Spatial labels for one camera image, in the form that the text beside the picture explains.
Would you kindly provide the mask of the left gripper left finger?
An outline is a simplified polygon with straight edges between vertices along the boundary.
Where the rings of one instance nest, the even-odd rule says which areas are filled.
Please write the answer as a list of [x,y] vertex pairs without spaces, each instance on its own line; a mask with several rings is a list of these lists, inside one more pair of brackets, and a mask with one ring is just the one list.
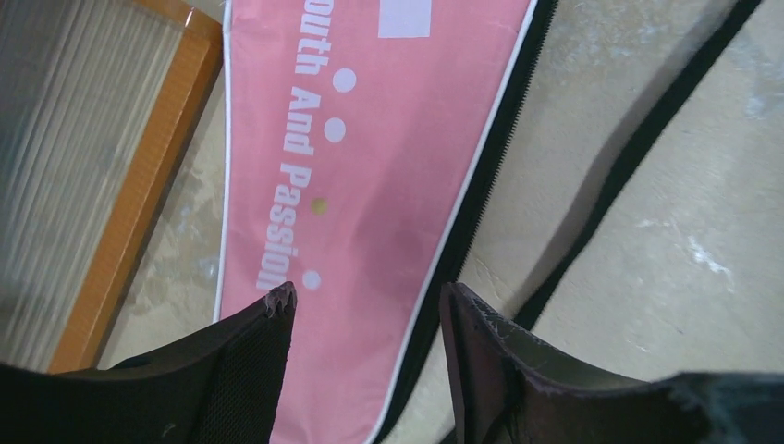
[[105,370],[1,367],[5,443],[266,443],[288,360],[297,292]]

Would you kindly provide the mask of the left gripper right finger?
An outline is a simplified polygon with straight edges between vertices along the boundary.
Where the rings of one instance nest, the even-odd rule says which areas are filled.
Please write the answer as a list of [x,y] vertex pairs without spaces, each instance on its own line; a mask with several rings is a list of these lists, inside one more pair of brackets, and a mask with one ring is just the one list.
[[441,290],[450,443],[779,443],[783,377],[680,373],[645,382],[581,361],[469,287]]

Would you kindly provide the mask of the pink sport racket bag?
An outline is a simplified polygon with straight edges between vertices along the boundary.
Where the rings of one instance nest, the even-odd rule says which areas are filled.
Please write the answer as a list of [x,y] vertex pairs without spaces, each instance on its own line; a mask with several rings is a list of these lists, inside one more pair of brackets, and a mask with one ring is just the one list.
[[229,1],[215,318],[289,282],[274,443],[378,443],[423,370],[550,1]]

